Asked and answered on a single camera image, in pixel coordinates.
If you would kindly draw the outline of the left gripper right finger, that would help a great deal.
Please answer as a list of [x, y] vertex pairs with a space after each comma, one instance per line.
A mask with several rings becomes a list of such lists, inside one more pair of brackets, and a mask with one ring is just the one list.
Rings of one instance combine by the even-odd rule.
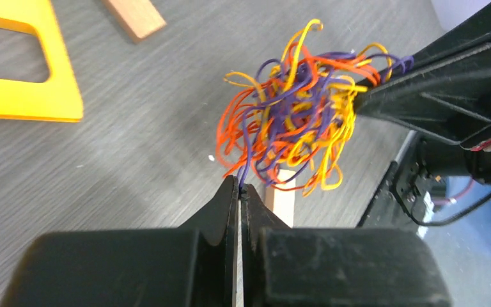
[[253, 185], [246, 184], [241, 190], [244, 306], [264, 305], [264, 229], [289, 230], [290, 227], [265, 206]]

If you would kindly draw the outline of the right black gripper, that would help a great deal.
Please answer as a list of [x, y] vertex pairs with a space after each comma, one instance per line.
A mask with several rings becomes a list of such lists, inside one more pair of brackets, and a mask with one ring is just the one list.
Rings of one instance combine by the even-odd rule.
[[405, 75], [358, 96], [356, 113], [430, 136], [417, 147], [429, 174], [491, 185], [491, 2], [412, 57]]

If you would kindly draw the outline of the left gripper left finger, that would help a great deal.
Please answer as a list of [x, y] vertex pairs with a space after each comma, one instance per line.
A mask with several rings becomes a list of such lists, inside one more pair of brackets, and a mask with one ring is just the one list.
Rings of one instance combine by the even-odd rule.
[[180, 225], [199, 234], [192, 275], [192, 306], [236, 305], [238, 199], [238, 180], [229, 175], [214, 196]]

